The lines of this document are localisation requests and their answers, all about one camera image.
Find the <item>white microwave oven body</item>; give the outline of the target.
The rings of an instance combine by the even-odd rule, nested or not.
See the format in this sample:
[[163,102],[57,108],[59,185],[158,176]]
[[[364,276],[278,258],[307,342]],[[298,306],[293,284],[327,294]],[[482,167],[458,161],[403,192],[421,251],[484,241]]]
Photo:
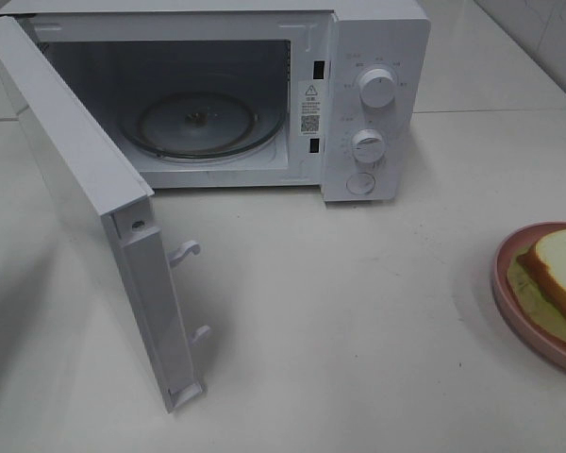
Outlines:
[[[402,172],[430,32],[414,1],[10,1],[0,9],[44,57],[154,189],[314,186],[327,202],[389,200]],[[358,79],[386,67],[394,99],[365,106]],[[120,120],[175,92],[287,100],[267,143],[213,160],[160,159]],[[384,157],[357,162],[353,136],[375,129]],[[374,190],[346,188],[356,173]]]

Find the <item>round microwave door-release button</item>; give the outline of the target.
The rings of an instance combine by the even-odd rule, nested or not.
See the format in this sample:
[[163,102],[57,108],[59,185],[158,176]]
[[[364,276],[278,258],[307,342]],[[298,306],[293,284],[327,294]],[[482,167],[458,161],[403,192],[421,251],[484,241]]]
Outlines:
[[356,173],[346,181],[347,190],[354,195],[366,195],[375,188],[375,177],[369,173]]

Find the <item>glass microwave turntable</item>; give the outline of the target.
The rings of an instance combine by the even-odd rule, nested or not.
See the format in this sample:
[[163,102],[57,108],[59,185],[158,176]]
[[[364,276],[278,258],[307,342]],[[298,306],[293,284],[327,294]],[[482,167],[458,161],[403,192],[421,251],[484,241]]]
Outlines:
[[285,123],[287,107],[278,96],[175,92],[131,110],[120,128],[130,142],[160,159],[223,159],[272,139]]

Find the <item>sandwich with white bread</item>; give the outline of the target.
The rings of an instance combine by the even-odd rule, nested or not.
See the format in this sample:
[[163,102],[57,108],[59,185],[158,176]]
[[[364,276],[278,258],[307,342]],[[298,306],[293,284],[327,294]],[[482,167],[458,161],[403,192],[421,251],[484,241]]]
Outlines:
[[516,253],[507,280],[526,322],[566,350],[566,228]]

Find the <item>white microwave door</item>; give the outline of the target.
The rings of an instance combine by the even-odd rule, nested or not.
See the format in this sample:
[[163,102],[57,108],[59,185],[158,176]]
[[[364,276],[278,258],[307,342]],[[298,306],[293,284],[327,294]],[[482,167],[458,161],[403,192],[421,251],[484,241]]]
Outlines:
[[125,296],[167,411],[202,392],[172,270],[195,241],[164,248],[152,189],[20,24],[0,18],[0,79],[45,187],[99,288]]

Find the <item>pink round plate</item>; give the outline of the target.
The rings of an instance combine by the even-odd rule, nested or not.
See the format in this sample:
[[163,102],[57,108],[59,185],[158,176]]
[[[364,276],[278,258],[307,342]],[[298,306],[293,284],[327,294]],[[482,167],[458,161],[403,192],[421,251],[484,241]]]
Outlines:
[[566,229],[566,222],[542,222],[523,226],[509,234],[500,242],[492,259],[491,290],[497,309],[517,337],[533,352],[566,372],[566,343],[527,319],[507,279],[511,259],[520,249],[563,229]]

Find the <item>white microwave knob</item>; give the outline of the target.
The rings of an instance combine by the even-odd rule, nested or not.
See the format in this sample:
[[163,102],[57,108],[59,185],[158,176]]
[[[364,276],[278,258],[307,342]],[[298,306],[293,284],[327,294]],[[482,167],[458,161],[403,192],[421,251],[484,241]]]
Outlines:
[[352,154],[359,163],[373,164],[380,161],[386,152],[384,136],[375,129],[362,129],[351,141]]
[[369,68],[358,79],[360,99],[369,108],[385,108],[395,97],[396,85],[396,75],[390,69]]

